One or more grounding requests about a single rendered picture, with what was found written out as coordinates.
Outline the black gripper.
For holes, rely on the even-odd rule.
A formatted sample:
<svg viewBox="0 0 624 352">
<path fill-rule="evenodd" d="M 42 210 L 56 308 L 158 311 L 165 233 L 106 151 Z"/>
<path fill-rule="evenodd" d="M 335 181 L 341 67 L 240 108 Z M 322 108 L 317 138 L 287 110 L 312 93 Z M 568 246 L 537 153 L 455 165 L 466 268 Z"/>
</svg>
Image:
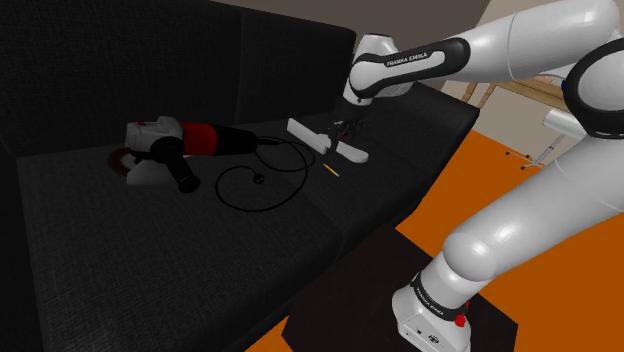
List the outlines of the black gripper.
<svg viewBox="0 0 624 352">
<path fill-rule="evenodd" d="M 335 152 L 342 136 L 342 142 L 352 144 L 361 125 L 358 123 L 365 115 L 365 107 L 352 104 L 343 97 L 337 99 L 333 109 L 333 123 L 329 128 L 329 151 Z"/>
</svg>

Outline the white long remote control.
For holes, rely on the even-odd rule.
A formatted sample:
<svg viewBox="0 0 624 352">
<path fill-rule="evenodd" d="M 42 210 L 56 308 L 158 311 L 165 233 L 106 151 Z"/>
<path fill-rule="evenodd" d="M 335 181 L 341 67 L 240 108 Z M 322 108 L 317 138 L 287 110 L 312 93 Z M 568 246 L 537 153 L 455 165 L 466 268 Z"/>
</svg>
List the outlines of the white long remote control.
<svg viewBox="0 0 624 352">
<path fill-rule="evenodd" d="M 369 154 L 367 152 L 357 149 L 343 141 L 332 142 L 327 134 L 315 133 L 294 118 L 288 119 L 287 131 L 320 154 L 325 155 L 330 151 L 335 151 L 345 159 L 356 164 L 363 164 L 369 160 Z"/>
</svg>

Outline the red black angle grinder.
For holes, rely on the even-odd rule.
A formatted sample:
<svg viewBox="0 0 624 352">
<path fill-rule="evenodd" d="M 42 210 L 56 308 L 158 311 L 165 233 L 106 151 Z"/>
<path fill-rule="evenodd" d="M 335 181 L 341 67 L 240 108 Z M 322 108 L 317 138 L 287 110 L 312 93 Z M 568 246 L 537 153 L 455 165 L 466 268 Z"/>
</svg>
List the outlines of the red black angle grinder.
<svg viewBox="0 0 624 352">
<path fill-rule="evenodd" d="M 128 185 L 148 186 L 173 182 L 180 192 L 192 193 L 201 181 L 187 159 L 191 156 L 258 154 L 260 146 L 288 145 L 298 151 L 301 142 L 284 140 L 227 126 L 181 122 L 161 116 L 154 122 L 130 122 L 124 146 L 107 156 L 107 166 Z"/>
</svg>

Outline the dark robot stand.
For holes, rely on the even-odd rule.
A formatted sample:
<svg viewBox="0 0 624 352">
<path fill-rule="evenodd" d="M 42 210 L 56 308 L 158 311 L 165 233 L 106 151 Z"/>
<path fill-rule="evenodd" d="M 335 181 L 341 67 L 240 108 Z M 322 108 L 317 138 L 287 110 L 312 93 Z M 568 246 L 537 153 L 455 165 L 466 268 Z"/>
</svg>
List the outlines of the dark robot stand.
<svg viewBox="0 0 624 352">
<path fill-rule="evenodd" d="M 381 226 L 297 296 L 282 337 L 293 352 L 421 352 L 398 332 L 391 299 L 431 260 Z"/>
</svg>

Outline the wooden table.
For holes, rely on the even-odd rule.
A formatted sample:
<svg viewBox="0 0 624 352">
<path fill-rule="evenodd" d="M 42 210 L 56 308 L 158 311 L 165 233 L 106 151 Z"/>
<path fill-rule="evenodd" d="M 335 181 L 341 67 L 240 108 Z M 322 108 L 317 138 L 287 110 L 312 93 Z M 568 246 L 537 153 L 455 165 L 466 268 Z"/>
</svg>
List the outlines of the wooden table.
<svg viewBox="0 0 624 352">
<path fill-rule="evenodd" d="M 536 76 L 510 82 L 489 83 L 488 87 L 476 105 L 482 108 L 496 88 L 501 88 L 525 98 L 545 104 L 551 108 L 568 112 L 563 98 L 562 79 L 551 76 Z"/>
</svg>

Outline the white board on metal legs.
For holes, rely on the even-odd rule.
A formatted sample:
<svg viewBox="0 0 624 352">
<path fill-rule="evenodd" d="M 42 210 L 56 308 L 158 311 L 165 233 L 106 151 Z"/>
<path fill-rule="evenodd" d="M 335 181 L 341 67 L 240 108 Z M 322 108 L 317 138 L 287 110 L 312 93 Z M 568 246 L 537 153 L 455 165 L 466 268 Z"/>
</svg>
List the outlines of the white board on metal legs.
<svg viewBox="0 0 624 352">
<path fill-rule="evenodd" d="M 565 137 L 571 137 L 576 140 L 581 140 L 587 133 L 582 127 L 580 122 L 569 112 L 552 108 L 544 117 L 542 124 L 559 133 L 557 138 L 548 145 L 547 148 L 536 158 L 531 157 L 529 154 L 520 154 L 511 150 L 507 150 L 505 154 L 507 156 L 513 155 L 526 161 L 526 164 L 520 167 L 521 170 L 525 170 L 529 167 L 536 167 L 543 169 L 546 164 L 544 160 L 551 152 L 560 144 Z"/>
</svg>

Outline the black fabric sofa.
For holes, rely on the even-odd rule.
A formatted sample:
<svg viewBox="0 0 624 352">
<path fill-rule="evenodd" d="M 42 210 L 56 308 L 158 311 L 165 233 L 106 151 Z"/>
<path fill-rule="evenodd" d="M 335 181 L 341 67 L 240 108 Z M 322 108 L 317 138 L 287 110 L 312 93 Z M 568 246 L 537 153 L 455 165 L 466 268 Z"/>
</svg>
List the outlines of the black fabric sofa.
<svg viewBox="0 0 624 352">
<path fill-rule="evenodd" d="M 288 145 L 193 157 L 190 194 L 107 166 L 128 123 L 161 116 L 322 131 L 355 39 L 211 0 L 0 0 L 2 349 L 244 352 L 413 212 L 479 114 L 422 84 L 367 109 L 362 165 Z"/>
</svg>

